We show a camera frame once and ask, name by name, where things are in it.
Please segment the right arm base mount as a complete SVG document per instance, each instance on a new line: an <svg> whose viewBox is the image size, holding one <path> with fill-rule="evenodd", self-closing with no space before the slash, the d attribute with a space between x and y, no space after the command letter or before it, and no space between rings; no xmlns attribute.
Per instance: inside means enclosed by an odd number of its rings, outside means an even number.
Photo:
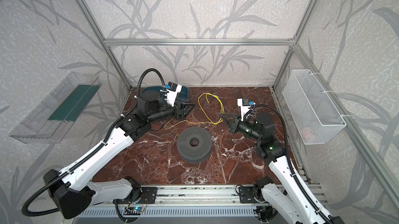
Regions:
<svg viewBox="0 0 399 224"><path fill-rule="evenodd" d="M236 192L239 195L240 203L243 204L257 204L257 203L266 203L265 200L259 199L255 196L253 187L247 187L242 185L236 186Z"/></svg>

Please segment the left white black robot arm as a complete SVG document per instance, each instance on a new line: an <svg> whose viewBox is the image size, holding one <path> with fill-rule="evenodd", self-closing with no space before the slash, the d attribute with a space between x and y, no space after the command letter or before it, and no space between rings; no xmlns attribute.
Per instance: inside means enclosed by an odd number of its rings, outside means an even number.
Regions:
<svg viewBox="0 0 399 224"><path fill-rule="evenodd" d="M91 179L117 154L149 132L153 123L167 118L183 120L194 108L193 103L178 98L183 86L173 82L162 81L158 91L142 94L142 81L150 72L162 79L157 69L145 70L137 84L136 104L111 124L105 138L90 151L60 171L48 171L43 177L45 186L22 206L24 216L60 212L65 219L72 219L89 206L139 196L140 185L131 177L101 183Z"/></svg>

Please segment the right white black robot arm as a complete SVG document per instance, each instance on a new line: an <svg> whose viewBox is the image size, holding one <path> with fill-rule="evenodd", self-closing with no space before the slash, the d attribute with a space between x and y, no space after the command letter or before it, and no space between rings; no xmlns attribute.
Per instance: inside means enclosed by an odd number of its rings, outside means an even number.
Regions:
<svg viewBox="0 0 399 224"><path fill-rule="evenodd" d="M259 108L266 108L272 113L260 112L256 114L254 121L250 121L251 115ZM256 141L256 154L284 187L285 192L281 192L269 177L259 179L253 184L254 199L259 203L270 204L289 224L343 223L341 217L333 216L323 206L299 175L291 160L288 143L281 143L275 137L272 114L277 115L278 111L263 104L248 106L242 117L221 114L230 133L241 133Z"/></svg>

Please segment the grey perforated cable spool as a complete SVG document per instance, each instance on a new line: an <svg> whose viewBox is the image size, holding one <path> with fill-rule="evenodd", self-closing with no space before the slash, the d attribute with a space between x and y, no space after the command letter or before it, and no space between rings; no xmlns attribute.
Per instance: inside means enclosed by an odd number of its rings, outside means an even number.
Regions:
<svg viewBox="0 0 399 224"><path fill-rule="evenodd" d="M199 164L207 160L213 149L210 133L199 126L189 127L177 138L177 150L184 161Z"/></svg>

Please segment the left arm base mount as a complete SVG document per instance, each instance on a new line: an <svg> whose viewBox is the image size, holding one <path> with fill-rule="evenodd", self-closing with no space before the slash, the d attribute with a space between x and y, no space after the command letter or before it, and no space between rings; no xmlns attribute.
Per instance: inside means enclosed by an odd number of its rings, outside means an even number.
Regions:
<svg viewBox="0 0 399 224"><path fill-rule="evenodd" d="M135 187L125 200L132 204L154 204L157 191L157 187Z"/></svg>

